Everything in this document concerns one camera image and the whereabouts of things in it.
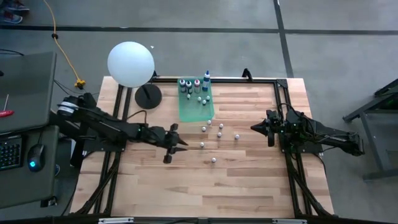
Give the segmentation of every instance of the yellow cable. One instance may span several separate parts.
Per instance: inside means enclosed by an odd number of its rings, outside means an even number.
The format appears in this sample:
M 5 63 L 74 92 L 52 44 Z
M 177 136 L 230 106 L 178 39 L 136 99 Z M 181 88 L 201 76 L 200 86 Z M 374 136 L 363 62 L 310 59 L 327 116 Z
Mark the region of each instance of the yellow cable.
M 54 16 L 54 13 L 52 12 L 52 9 L 51 9 L 50 5 L 47 3 L 47 1 L 46 1 L 46 0 L 43 0 L 43 2 L 47 5 L 48 9 L 50 10 L 50 13 L 51 13 L 51 16 L 52 16 L 53 27 L 54 27 L 54 34 L 57 34 L 57 24 L 55 23 L 55 16 Z M 79 76 L 77 75 L 77 72 L 76 72 L 76 70 L 75 70 L 75 67 L 73 67 L 72 63 L 70 63 L 67 54 L 65 53 L 65 51 L 63 51 L 61 45 L 60 45 L 60 44 L 58 43 L 58 41 L 57 41 L 57 38 L 56 38 L 56 37 L 53 37 L 53 39 L 54 39 L 56 45 L 58 46 L 58 48 L 59 48 L 59 49 L 61 50 L 61 52 L 63 53 L 63 56 L 65 56 L 65 58 L 66 58 L 66 60 L 67 60 L 67 62 L 68 62 L 68 64 L 69 64 L 69 66 L 72 68 L 72 70 L 73 70 L 73 72 L 74 72 L 74 74 L 75 74 L 75 76 L 76 76 L 77 82 L 78 82 L 78 83 L 84 82 L 84 80 L 81 80 L 81 79 L 79 78 Z

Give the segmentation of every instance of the keyboard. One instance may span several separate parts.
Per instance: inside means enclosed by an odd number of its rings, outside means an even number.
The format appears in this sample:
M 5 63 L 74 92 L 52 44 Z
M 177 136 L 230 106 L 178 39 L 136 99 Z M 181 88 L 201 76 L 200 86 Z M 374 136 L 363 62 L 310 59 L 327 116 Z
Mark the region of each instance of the keyboard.
M 0 138 L 0 170 L 22 166 L 22 136 Z

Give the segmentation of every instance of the black lamp base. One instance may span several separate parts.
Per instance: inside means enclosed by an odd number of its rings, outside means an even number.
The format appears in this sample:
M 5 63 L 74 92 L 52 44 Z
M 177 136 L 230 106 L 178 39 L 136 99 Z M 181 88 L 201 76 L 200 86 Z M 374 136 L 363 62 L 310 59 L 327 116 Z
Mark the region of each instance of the black lamp base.
M 150 110 L 157 107 L 162 101 L 162 92 L 153 84 L 145 84 L 136 92 L 136 102 L 142 109 Z

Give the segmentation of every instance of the green plastic tray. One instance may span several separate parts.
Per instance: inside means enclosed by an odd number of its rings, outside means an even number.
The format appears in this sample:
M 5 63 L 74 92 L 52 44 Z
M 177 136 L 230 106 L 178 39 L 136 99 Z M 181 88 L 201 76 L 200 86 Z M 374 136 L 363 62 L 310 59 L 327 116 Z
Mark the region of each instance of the green plastic tray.
M 211 82 L 207 91 L 201 89 L 203 83 L 203 77 L 185 77 L 185 81 L 191 81 L 192 85 L 196 79 L 200 80 L 200 93 L 195 93 L 195 87 L 191 94 L 191 99 L 187 99 L 187 92 L 182 93 L 179 85 L 180 79 L 177 80 L 178 86 L 178 107 L 180 111 L 180 120 L 182 122 L 196 122 L 196 121 L 207 121 L 214 117 L 214 105 L 213 95 L 211 94 Z M 198 97 L 201 100 L 205 100 L 206 96 L 210 96 L 210 101 L 205 106 L 201 102 L 198 102 Z

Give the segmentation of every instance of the white globe lamp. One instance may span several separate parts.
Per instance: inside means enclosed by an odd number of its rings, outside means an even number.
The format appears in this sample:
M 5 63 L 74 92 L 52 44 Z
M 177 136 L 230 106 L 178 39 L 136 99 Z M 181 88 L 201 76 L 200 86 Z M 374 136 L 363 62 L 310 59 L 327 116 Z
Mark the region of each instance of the white globe lamp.
M 153 84 L 146 84 L 155 72 L 155 62 L 150 51 L 136 42 L 116 45 L 108 56 L 108 70 L 120 85 L 139 87 L 135 99 L 144 109 L 152 109 L 162 101 L 162 92 Z

